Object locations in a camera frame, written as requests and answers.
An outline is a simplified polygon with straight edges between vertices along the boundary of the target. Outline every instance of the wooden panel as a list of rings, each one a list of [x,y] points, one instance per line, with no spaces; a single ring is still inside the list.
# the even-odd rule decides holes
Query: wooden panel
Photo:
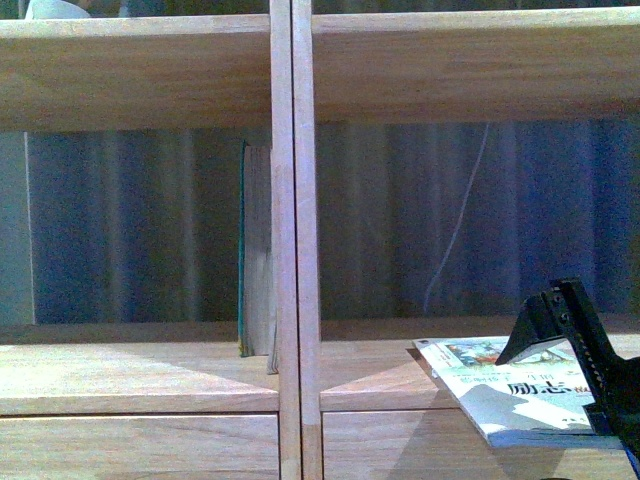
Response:
[[[513,317],[323,322],[324,338],[348,341],[322,343],[321,410],[454,408],[457,404],[449,393],[439,390],[425,374],[427,365],[411,340],[352,339],[509,335],[514,322]],[[603,324],[620,355],[640,355],[640,334],[630,333],[640,331],[637,319],[607,315]],[[570,352],[568,342],[560,347]]]
[[[280,465],[283,480],[302,477],[295,193],[291,2],[271,0],[272,138],[271,221],[280,378]]]
[[[0,420],[0,477],[278,479],[276,415]]]
[[[412,353],[411,342],[406,340],[324,342],[321,410],[455,406],[450,395],[431,382]]]
[[[498,121],[640,110],[640,8],[322,15],[319,121]]]
[[[633,478],[622,451],[492,449],[458,409],[323,415],[325,479]]]
[[[268,122],[268,15],[6,20],[0,51],[0,130]]]
[[[278,410],[237,343],[5,345],[0,378],[0,415]]]
[[[311,42],[312,1],[294,1],[292,8],[302,462],[303,478],[315,480],[322,478],[323,474],[320,389],[317,381],[320,360],[320,287]]]

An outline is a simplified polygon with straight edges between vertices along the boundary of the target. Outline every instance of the wire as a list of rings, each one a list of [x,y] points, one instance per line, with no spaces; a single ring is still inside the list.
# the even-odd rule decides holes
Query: wire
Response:
[[[482,157],[484,155],[485,147],[487,146],[487,138],[489,137],[489,125],[487,123],[484,128],[484,135],[482,137],[482,143],[480,144],[480,151],[478,152],[478,158],[476,159],[476,163],[473,165],[473,170],[471,171],[471,176],[469,177],[469,182],[467,182],[467,189],[464,192],[464,197],[462,199],[462,206],[460,207],[460,213],[458,215],[458,222],[456,223],[455,228],[453,229],[453,234],[451,235],[451,240],[449,241],[449,246],[447,247],[447,251],[444,253],[442,260],[440,261],[440,265],[436,270],[436,273],[431,277],[431,281],[427,286],[427,290],[424,294],[424,304],[422,306],[422,311],[426,314],[427,309],[429,307],[429,300],[431,299],[431,290],[433,290],[433,286],[435,285],[438,277],[442,273],[442,269],[444,268],[447,260],[449,259],[449,254],[451,253],[451,249],[453,248],[453,244],[458,237],[458,232],[460,231],[460,227],[462,226],[462,219],[464,217],[464,212],[467,208],[467,201],[469,200],[469,194],[471,193],[471,187],[473,186],[473,181],[476,178],[476,173],[478,172],[478,167],[480,167],[480,162],[482,161]]]

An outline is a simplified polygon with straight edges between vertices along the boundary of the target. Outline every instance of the shelf board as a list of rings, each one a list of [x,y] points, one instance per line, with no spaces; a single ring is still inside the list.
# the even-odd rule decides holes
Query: shelf board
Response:
[[[0,130],[266,124],[268,15],[0,21]]]
[[[266,374],[266,357],[240,358],[235,341],[205,341],[216,338],[215,323],[183,332],[191,327],[22,327],[15,341],[2,332],[0,416],[278,411],[278,376]],[[135,343],[118,341],[128,336]]]
[[[316,15],[318,121],[640,111],[640,7]]]
[[[640,325],[624,315],[603,324],[617,353],[640,354]],[[411,339],[509,335],[513,317],[323,321],[320,408],[323,412],[458,408],[427,376]],[[563,348],[570,353],[567,342]]]

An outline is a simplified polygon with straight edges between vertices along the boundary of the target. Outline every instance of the paperback book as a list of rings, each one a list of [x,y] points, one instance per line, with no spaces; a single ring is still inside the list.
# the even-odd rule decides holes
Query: paperback book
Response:
[[[271,235],[271,150],[243,145],[238,242],[238,337],[244,357],[267,355],[278,372]]]
[[[448,389],[489,445],[620,449],[596,435],[583,406],[593,402],[575,357],[549,348],[496,366],[508,337],[432,338],[414,344],[436,384]]]

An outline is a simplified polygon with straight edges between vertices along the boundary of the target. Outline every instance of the wooden bookshelf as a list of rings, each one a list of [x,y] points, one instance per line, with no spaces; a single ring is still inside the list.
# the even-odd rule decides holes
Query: wooden bookshelf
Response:
[[[320,122],[640,110],[640,7],[315,15],[312,29]]]
[[[234,322],[0,328],[0,476],[301,478],[290,3],[0,21],[0,50],[3,131],[270,123],[282,332],[269,376]]]
[[[268,124],[269,15],[0,21],[0,129]]]
[[[418,336],[507,335],[504,319],[321,325],[315,126],[624,118],[640,111],[640,8],[314,15],[311,0],[294,4],[305,478],[629,478],[617,453],[489,449],[412,354]]]

